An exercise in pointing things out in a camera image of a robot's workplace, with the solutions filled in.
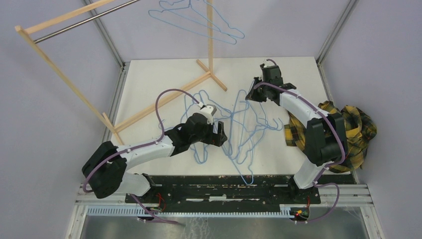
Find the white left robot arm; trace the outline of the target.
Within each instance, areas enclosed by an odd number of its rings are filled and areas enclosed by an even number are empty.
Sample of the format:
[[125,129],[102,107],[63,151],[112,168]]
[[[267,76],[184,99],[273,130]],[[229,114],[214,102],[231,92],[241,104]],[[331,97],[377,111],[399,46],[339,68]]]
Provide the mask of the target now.
[[206,116],[194,113],[185,123],[164,132],[156,141],[116,146],[111,141],[99,145],[82,167],[84,192],[98,199],[115,192],[133,194],[149,203],[156,198],[154,183],[145,173],[131,174],[129,169],[154,159],[167,158],[187,151],[192,144],[221,147],[227,141],[224,123],[209,123]]

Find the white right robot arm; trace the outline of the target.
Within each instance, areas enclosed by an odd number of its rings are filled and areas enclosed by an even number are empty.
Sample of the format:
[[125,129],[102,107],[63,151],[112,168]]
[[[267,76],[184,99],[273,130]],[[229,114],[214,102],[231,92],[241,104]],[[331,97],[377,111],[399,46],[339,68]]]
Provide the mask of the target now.
[[293,176],[288,198],[302,202],[307,189],[316,185],[318,178],[330,166],[345,160],[347,138],[344,119],[340,113],[331,114],[306,100],[291,83],[284,83],[278,65],[261,64],[262,76],[255,77],[246,100],[273,101],[291,113],[305,127],[303,153],[307,159]]

